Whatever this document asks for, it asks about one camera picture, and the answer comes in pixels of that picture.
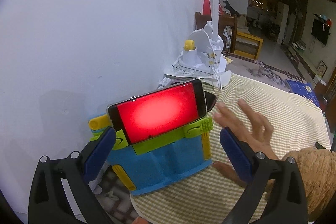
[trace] blue gripper pad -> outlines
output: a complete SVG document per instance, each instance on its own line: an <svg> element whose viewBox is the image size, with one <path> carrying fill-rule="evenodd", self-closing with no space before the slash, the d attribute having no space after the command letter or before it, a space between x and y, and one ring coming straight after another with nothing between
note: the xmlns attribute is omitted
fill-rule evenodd
<svg viewBox="0 0 336 224"><path fill-rule="evenodd" d="M84 157L82 177L86 183L96 179L115 142L115 130L112 127L107 127L97 140L89 142L84 147L82 150Z"/></svg>
<svg viewBox="0 0 336 224"><path fill-rule="evenodd" d="M220 131L219 139L239 178L248 184L251 183L253 181L252 163L241 149L239 140L228 127Z"/></svg>

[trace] human hand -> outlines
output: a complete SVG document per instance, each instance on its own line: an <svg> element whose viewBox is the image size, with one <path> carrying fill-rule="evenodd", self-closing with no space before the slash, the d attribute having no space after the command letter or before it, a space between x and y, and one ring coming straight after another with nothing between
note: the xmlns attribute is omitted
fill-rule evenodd
<svg viewBox="0 0 336 224"><path fill-rule="evenodd" d="M138 216L132 224L148 224L148 221Z"/></svg>
<svg viewBox="0 0 336 224"><path fill-rule="evenodd" d="M218 104L218 113L214 114L214 120L223 128L229 127L238 140L248 143L254 152L263 152L269 159L279 160L269 143L273 133L273 126L268 119L262 114L255 112L243 99L238 100L238 105L249 118L252 124L252 132L223 103ZM239 179L237 173L228 164L216 161L213 163L213 166L224 177L241 187L246 186L246 183Z"/></svg>

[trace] striped tablecloth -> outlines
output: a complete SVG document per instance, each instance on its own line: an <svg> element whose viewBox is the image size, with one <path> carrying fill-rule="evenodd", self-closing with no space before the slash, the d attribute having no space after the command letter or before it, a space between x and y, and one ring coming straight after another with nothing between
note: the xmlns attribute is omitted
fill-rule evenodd
<svg viewBox="0 0 336 224"><path fill-rule="evenodd" d="M330 149L321 110L299 95L239 75L232 75L230 83L222 91L209 85L205 85L205 90L215 93L217 101L224 102L248 128L251 124L237 105L239 98L265 115L274 126L271 145L279 158L289 151L312 147L316 142ZM212 116L215 112L216 109L213 109L208 115ZM229 163L219 142L220 130L221 127L214 122L214 129L210 132L212 160ZM131 201L137 213L151 223L218 224L242 193L243 188L209 166L158 191L131 196ZM251 220L260 218L265 205L262 198Z"/></svg>

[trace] phone holder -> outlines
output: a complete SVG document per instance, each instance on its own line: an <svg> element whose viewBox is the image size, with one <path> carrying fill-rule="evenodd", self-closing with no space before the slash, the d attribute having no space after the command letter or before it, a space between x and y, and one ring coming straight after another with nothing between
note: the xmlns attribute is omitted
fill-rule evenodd
<svg viewBox="0 0 336 224"><path fill-rule="evenodd" d="M89 121L89 128L98 139L111 126L107 116ZM209 131L212 118L202 118L146 141L129 145L122 130L107 157L122 183L133 195L158 190L193 175L211 164Z"/></svg>

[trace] red phone screen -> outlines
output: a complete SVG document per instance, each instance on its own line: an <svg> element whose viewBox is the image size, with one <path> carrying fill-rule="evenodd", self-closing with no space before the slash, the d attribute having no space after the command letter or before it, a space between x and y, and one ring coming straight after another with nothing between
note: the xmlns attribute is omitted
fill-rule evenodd
<svg viewBox="0 0 336 224"><path fill-rule="evenodd" d="M117 105L131 144L198 119L192 83L175 86Z"/></svg>

